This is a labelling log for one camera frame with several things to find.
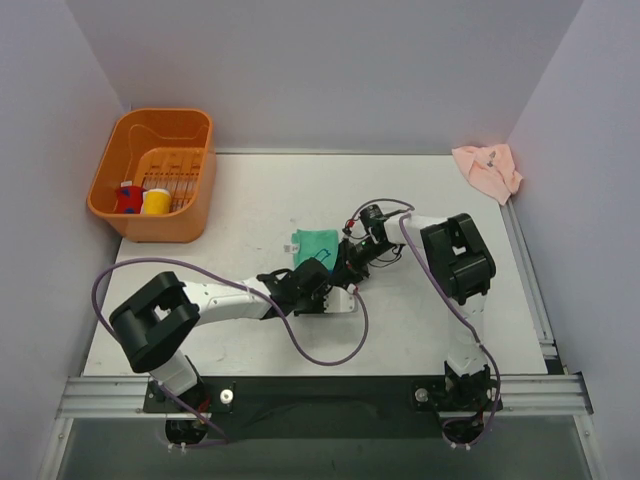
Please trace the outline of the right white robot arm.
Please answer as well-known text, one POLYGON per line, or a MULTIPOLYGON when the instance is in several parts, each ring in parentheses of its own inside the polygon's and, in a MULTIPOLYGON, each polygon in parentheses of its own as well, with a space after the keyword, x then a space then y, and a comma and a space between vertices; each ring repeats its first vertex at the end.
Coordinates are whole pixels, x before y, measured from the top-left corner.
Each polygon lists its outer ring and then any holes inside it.
POLYGON ((449 310, 448 352, 443 396, 463 410, 493 398, 491 359, 482 342, 484 307, 496 265, 476 224, 467 213, 449 218, 383 213, 376 204, 360 212, 365 237, 339 243, 331 283, 348 288, 369 277, 369 264, 396 248, 407 247, 449 310))

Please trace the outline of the green blue yellow towel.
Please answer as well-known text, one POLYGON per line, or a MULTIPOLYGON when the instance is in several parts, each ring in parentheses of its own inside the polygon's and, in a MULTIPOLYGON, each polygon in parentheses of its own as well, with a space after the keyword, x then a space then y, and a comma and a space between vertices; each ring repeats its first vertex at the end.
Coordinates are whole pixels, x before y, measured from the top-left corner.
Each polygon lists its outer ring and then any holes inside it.
POLYGON ((318 260, 332 272, 338 257, 339 234, 336 230, 301 230, 291 234, 284 251, 293 256, 293 265, 298 267, 305 260, 318 260))

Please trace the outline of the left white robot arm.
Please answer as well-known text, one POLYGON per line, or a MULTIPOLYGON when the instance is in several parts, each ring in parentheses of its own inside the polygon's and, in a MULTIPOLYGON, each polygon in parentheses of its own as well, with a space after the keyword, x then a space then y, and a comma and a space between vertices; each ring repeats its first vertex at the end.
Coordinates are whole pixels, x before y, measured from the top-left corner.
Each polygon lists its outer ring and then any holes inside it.
POLYGON ((195 409, 202 387, 180 346, 198 325, 270 319, 291 313, 326 291, 330 272, 316 259, 294 270, 259 274, 238 289, 220 283, 182 282, 175 273, 153 277, 109 317, 131 369, 162 383, 177 410, 195 409))

